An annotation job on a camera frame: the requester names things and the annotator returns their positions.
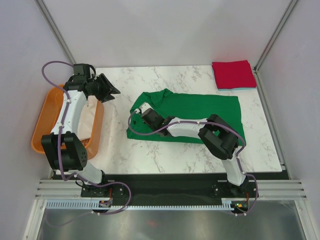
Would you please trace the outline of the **green t shirt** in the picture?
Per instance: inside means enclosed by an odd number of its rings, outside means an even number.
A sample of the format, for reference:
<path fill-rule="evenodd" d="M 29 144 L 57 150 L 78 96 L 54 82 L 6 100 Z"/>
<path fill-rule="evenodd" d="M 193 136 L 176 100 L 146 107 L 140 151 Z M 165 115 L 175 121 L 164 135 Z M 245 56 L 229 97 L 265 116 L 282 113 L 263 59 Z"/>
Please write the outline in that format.
<path fill-rule="evenodd" d="M 165 88 L 156 92 L 143 92 L 131 107 L 130 114 L 143 103 L 148 103 L 164 119 L 178 117 L 186 120 L 197 120 L 207 119 L 210 115 L 216 114 L 246 141 L 241 106 L 237 96 L 175 93 Z M 139 133 L 155 131 L 144 123 L 139 114 L 135 114 L 131 118 L 130 126 Z M 129 127 L 126 130 L 126 135 L 128 139 L 141 141 L 202 144 L 200 139 L 192 137 L 164 137 L 159 134 L 137 135 Z"/>

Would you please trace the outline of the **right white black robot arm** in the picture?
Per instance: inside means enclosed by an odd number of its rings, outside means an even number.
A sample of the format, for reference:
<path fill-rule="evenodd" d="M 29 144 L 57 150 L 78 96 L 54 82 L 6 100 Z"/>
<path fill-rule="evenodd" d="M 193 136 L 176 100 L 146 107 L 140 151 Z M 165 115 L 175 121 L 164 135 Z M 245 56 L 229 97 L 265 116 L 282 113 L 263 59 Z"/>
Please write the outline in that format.
<path fill-rule="evenodd" d="M 241 167 L 241 150 L 238 149 L 239 141 L 244 139 L 221 117 L 212 114 L 199 120 L 172 116 L 163 118 L 147 103 L 140 107 L 139 113 L 144 123 L 160 136 L 201 140 L 209 152 L 222 161 L 230 193 L 240 197 L 247 191 L 249 180 Z"/>

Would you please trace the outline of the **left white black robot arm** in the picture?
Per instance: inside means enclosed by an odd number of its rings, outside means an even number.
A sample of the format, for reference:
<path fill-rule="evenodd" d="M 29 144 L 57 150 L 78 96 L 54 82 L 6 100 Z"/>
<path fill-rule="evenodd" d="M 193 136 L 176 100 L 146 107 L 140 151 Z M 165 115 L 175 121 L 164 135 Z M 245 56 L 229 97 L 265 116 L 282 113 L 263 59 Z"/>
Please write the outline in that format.
<path fill-rule="evenodd" d="M 78 63 L 72 68 L 73 75 L 64 86 L 52 84 L 63 92 L 63 101 L 56 124 L 50 134 L 41 137 L 41 145 L 50 167 L 60 172 L 63 181 L 78 178 L 104 197 L 110 185 L 103 180 L 104 172 L 89 163 L 88 152 L 78 138 L 78 126 L 89 96 L 105 103 L 114 100 L 120 91 L 103 73 L 97 74 L 91 64 Z"/>

